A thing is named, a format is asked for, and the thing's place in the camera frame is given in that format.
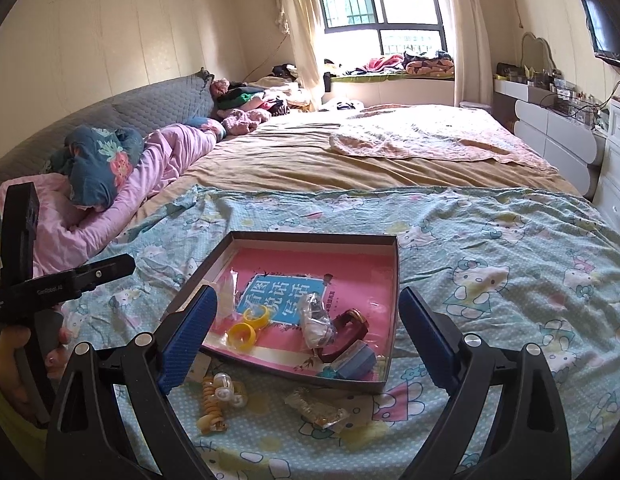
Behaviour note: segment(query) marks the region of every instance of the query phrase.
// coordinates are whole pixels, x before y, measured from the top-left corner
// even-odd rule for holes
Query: white curtain
[[[323,85],[323,19],[319,0],[281,0],[290,29],[299,81],[312,95],[312,107],[321,105]]]
[[[492,60],[488,29],[478,0],[439,0],[445,25],[445,11],[451,15],[447,35],[455,58],[455,104],[462,101],[491,104],[493,94]]]

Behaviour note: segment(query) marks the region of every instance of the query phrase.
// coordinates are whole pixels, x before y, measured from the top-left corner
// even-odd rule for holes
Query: white wall
[[[234,5],[247,69],[242,77],[254,70],[248,79],[256,81],[271,73],[273,66],[294,63],[290,37],[275,23],[275,0],[234,0]]]
[[[523,32],[533,32],[550,43],[554,62],[568,81],[605,101],[620,80],[620,74],[594,57],[581,0],[518,1],[525,26],[516,42],[518,58]]]
[[[515,35],[512,33],[512,28],[518,27],[514,0],[479,1],[488,29],[493,71],[496,72],[496,64],[500,62],[518,64]]]
[[[397,105],[455,105],[454,81],[436,79],[398,79],[376,83],[333,82],[332,92],[323,96],[323,102],[332,98],[351,99],[365,106],[393,103]]]
[[[232,0],[18,0],[0,28],[0,157],[71,112],[202,66],[245,75]]]

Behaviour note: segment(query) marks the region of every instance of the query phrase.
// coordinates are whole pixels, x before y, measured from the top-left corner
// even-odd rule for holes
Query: window
[[[325,56],[362,64],[382,54],[447,50],[438,0],[320,0]]]

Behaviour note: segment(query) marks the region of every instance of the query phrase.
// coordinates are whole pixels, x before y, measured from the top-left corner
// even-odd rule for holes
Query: red watch
[[[325,348],[317,348],[316,350],[317,356],[324,363],[335,361],[355,341],[363,339],[370,328],[365,317],[353,308],[339,314],[333,323],[337,332],[336,340]]]

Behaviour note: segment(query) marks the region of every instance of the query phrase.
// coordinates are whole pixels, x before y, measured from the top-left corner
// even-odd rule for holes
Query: metal screw
[[[135,337],[135,345],[148,346],[152,342],[152,336],[150,334],[139,334]]]
[[[77,346],[74,347],[74,353],[77,355],[83,355],[89,349],[90,345],[88,345],[87,343],[79,343]]]
[[[529,343],[528,345],[525,346],[525,349],[527,350],[528,354],[532,354],[532,355],[541,354],[541,347],[539,347],[535,343]]]
[[[480,337],[478,337],[476,334],[468,334],[463,338],[463,340],[465,341],[465,344],[467,346],[480,346]]]

